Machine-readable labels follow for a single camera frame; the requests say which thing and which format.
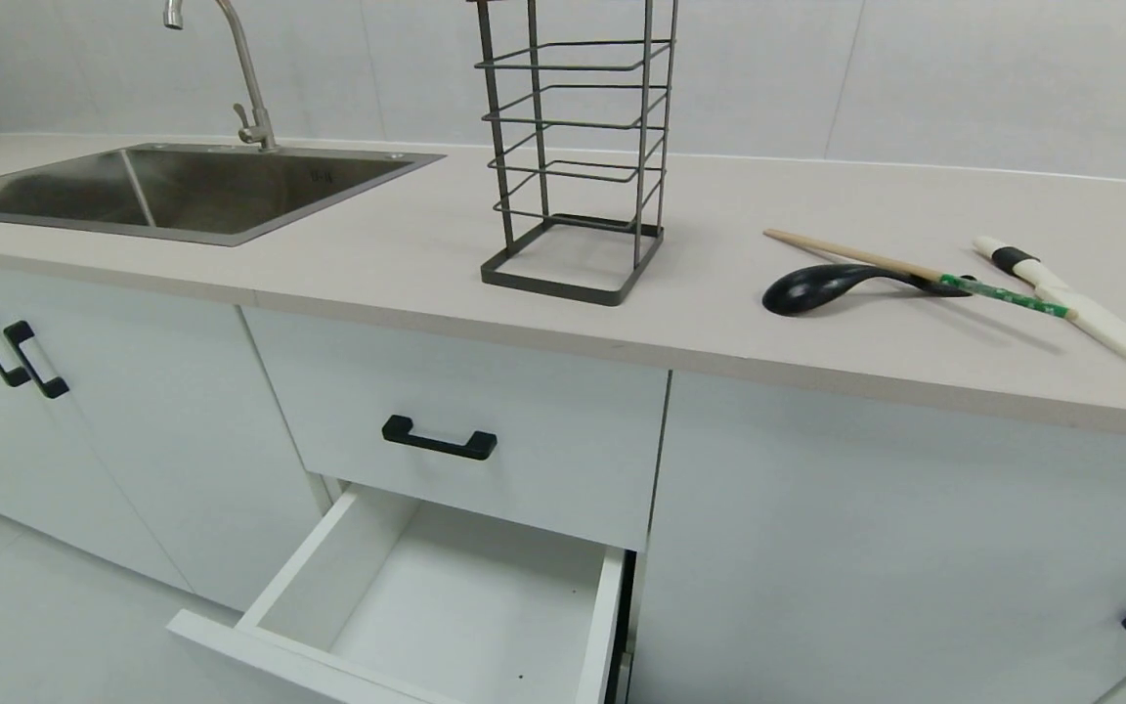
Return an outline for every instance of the sink basin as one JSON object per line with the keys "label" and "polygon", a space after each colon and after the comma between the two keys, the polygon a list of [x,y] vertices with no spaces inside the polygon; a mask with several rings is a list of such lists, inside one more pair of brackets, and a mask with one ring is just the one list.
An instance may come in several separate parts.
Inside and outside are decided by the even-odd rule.
{"label": "sink basin", "polygon": [[437,154],[140,144],[0,177],[0,222],[235,247]]}

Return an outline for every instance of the kitchen counter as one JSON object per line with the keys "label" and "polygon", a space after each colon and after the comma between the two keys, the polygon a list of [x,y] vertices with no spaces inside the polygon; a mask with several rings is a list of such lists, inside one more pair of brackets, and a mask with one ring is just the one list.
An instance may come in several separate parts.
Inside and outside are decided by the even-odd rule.
{"label": "kitchen counter", "polygon": [[[176,137],[0,135],[0,175]],[[1020,289],[971,252],[989,234],[1040,256],[1126,320],[1126,181],[988,170],[673,157],[667,241],[620,308],[483,285],[501,246],[486,148],[236,248],[0,224],[0,267],[850,396],[1126,434],[1126,360],[1069,323],[991,300],[870,285],[815,315],[759,305],[821,264],[768,226]],[[552,196],[580,196],[560,179]],[[626,217],[631,197],[589,200]]]}

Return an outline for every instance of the black wire rack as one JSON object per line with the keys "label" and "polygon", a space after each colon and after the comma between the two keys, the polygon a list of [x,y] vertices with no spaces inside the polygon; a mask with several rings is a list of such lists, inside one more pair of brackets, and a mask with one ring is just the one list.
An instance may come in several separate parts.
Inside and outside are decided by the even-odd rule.
{"label": "black wire rack", "polygon": [[[477,63],[485,75],[489,113],[484,122],[491,125],[492,151],[494,158],[489,168],[498,175],[498,203],[494,210],[501,214],[506,247],[481,267],[481,278],[486,284],[503,285],[509,288],[542,293],[554,297],[581,300],[586,303],[617,306],[631,293],[645,267],[654,258],[663,243],[663,202],[667,178],[667,145],[671,106],[671,74],[674,71],[677,12],[679,0],[643,0],[644,32],[638,39],[620,41],[549,41],[542,43],[537,27],[537,0],[528,5],[528,46],[509,54],[495,55],[493,29],[489,18],[488,3],[491,0],[474,0],[481,23],[481,45],[483,60]],[[655,37],[655,10],[670,10],[670,35]],[[581,54],[580,62],[551,60],[554,54]],[[509,75],[527,74],[530,89],[526,95],[500,101],[500,79]],[[577,77],[600,77],[598,80],[577,80]],[[545,98],[558,100],[569,106],[584,107],[586,101],[578,93],[589,97],[589,106],[631,103],[628,98],[640,98],[640,110],[632,107],[626,119],[586,119],[545,115]],[[516,137],[508,145],[510,130],[527,130],[526,137]],[[551,158],[552,149],[546,146],[548,130],[601,130],[637,139],[635,160],[620,163],[611,159]],[[527,164],[513,164],[512,158],[520,149],[536,151],[536,159],[528,157]],[[634,149],[626,151],[625,158]],[[631,217],[607,219],[593,214],[555,213],[551,210],[551,184],[557,179],[584,179],[609,184],[611,187],[635,184],[635,202]],[[539,197],[536,206],[517,206],[513,199],[529,184],[529,189]],[[519,234],[515,232],[515,219],[527,219],[531,226]],[[628,273],[618,288],[596,288],[589,285],[566,284],[566,282],[515,275],[501,270],[504,264],[521,253],[528,246],[555,226],[595,229],[609,233],[628,234]]]}

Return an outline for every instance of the open drawer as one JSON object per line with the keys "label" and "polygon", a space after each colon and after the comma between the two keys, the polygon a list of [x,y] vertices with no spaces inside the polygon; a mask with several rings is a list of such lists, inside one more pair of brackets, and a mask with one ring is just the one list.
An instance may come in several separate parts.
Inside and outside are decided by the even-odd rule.
{"label": "open drawer", "polygon": [[168,629],[239,704],[598,704],[625,560],[352,485],[235,626],[180,612]]}

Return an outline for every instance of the white floor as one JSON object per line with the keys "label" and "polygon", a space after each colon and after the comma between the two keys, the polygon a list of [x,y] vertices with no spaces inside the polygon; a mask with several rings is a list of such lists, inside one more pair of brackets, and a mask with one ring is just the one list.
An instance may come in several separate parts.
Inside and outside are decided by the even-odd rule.
{"label": "white floor", "polygon": [[179,609],[239,616],[0,516],[0,704],[238,704],[164,629]]}

